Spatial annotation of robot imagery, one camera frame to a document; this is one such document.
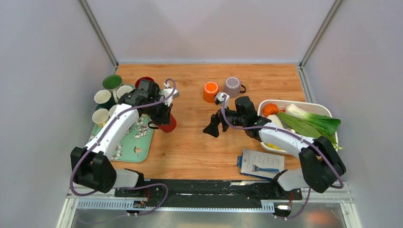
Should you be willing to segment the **black skull mug red inside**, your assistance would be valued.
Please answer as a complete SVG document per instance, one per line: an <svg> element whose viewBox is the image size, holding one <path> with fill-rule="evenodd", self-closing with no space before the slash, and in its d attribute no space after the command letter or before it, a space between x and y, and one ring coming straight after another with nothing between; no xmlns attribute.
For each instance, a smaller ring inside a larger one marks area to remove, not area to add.
<svg viewBox="0 0 403 228"><path fill-rule="evenodd" d="M141 77L141 78L139 78L139 79L136 81L136 83L135 83L135 88L138 88L138 86L139 86L139 84L140 84L140 82L141 82L142 80L148 80L148 81L154 82L154 79L152 79L151 77L148 77L148 76Z"/></svg>

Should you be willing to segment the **pink octagonal mug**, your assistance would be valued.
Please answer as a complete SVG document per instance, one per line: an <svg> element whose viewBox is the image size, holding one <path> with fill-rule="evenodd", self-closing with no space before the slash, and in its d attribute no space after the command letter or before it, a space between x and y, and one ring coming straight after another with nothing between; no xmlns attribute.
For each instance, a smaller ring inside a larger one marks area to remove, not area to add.
<svg viewBox="0 0 403 228"><path fill-rule="evenodd" d="M116 102L119 101L119 99L125 94L125 93L130 93L133 90L133 88L130 85L123 85L118 90L116 91Z"/></svg>

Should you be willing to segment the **cream floral mug green inside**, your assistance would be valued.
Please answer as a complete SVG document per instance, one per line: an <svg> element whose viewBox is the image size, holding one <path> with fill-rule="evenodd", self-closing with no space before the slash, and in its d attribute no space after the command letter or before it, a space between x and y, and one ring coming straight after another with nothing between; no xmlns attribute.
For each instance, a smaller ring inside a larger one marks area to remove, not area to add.
<svg viewBox="0 0 403 228"><path fill-rule="evenodd" d="M109 75L102 82L103 88L110 92L117 91L122 85L123 79L119 75Z"/></svg>

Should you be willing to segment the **orange mug black handle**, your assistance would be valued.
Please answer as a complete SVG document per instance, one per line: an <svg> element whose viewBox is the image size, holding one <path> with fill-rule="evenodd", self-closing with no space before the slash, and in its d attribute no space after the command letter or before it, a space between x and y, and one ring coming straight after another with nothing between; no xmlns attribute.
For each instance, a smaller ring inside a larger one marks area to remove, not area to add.
<svg viewBox="0 0 403 228"><path fill-rule="evenodd" d="M219 92L219 86L215 82L207 82L203 87L203 100L207 103L214 103L215 96Z"/></svg>

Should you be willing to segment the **red mug black handle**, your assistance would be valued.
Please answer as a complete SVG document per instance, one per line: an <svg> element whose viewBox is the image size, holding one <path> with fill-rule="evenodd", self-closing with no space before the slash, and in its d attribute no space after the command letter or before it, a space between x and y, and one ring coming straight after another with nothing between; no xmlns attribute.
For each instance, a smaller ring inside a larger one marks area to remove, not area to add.
<svg viewBox="0 0 403 228"><path fill-rule="evenodd" d="M167 124L162 124L162 125L158 125L158 124L156 124L156 123L153 122L153 121L149 121L148 124L147 124L147 126L148 126L150 129L161 130L161 131L164 132L164 133L170 133L170 132L172 132L172 131L176 128L176 126L177 126L177 121L176 121L175 117L174 117L172 114L170 114L169 120L170 120L169 123L167 123Z"/></svg>

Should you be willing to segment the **dark green octagonal mug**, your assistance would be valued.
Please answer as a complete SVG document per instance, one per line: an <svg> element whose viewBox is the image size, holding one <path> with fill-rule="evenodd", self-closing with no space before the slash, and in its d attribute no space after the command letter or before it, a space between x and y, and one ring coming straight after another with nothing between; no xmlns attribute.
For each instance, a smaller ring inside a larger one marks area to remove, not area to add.
<svg viewBox="0 0 403 228"><path fill-rule="evenodd" d="M96 110L101 108L110 110L114 105L116 105L114 97L109 90L98 91L94 95L94 101L97 104Z"/></svg>

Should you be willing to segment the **mauve mug black handle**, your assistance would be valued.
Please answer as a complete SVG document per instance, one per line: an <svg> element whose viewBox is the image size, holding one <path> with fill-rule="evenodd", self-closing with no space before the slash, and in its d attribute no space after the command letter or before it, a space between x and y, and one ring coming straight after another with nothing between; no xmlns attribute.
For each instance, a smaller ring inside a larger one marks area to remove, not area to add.
<svg viewBox="0 0 403 228"><path fill-rule="evenodd" d="M224 93L229 95L230 98L235 98L239 94L246 93L246 87L236 77L229 77L224 83Z"/></svg>

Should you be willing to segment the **yellow mug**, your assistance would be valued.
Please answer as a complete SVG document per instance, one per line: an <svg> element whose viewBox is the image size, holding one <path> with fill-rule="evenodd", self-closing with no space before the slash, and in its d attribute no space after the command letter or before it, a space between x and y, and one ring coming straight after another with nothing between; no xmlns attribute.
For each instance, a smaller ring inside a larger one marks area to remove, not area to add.
<svg viewBox="0 0 403 228"><path fill-rule="evenodd" d="M109 111L104 108L97 109L92 115L92 121L103 128L110 119Z"/></svg>

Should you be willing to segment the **dark blue octagonal mug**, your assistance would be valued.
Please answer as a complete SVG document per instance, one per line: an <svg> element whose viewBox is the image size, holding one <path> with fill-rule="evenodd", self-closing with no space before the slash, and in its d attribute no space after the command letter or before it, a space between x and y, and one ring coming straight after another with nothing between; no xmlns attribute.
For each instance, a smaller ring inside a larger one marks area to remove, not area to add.
<svg viewBox="0 0 403 228"><path fill-rule="evenodd" d="M118 105L114 105L114 106L112 106L112 107L109 109L109 112L108 112L108 113L109 113L109 116L110 116L110 117L112 117L113 114L115 113L117 106L118 106Z"/></svg>

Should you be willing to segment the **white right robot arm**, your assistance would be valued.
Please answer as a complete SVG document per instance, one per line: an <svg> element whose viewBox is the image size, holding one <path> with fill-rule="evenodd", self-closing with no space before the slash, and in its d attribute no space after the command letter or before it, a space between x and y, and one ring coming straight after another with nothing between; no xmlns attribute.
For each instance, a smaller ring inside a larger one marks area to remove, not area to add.
<svg viewBox="0 0 403 228"><path fill-rule="evenodd" d="M282 199L291 190L299 188L310 188L318 193L328 188L343 188L341 177L346 173L346 167L330 139L322 135L308 137L278 126L258 115L248 96L235 100L234 111L228 108L228 102L226 93L216 95L215 103L221 104L221 108L211 116L204 133L218 137L220 124L224 132L230 127L243 130L248 137L260 143L274 144L300 161L300 169L283 170L273 178L271 192L274 197Z"/></svg>

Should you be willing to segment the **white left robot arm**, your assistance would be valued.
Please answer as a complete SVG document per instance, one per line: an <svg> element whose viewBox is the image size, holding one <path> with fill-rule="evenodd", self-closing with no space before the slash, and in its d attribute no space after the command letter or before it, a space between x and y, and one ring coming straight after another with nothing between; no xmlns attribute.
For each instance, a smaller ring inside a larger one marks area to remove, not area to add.
<svg viewBox="0 0 403 228"><path fill-rule="evenodd" d="M157 125L171 124L173 99L179 91L172 78L166 79L164 86L160 89L157 83L142 79L137 88L119 98L115 112L100 132L83 148L72 150L69 184L74 195L84 197L111 189L127 189L134 197L143 195L145 183L140 180L140 173L116 170L111 158L127 130L142 115L149 116Z"/></svg>

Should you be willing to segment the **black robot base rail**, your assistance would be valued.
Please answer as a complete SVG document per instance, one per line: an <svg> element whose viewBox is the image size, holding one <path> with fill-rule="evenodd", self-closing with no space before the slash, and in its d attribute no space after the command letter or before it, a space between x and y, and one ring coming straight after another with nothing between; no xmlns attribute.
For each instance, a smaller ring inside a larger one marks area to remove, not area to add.
<svg viewBox="0 0 403 228"><path fill-rule="evenodd" d="M268 180L148 179L143 182L143 185L150 184L153 187L144 190L116 189L114 196L146 199L150 201L149 206L156 206L167 196L163 207L210 209L257 209L262 207L263 200L302 199L301 190L275 190Z"/></svg>

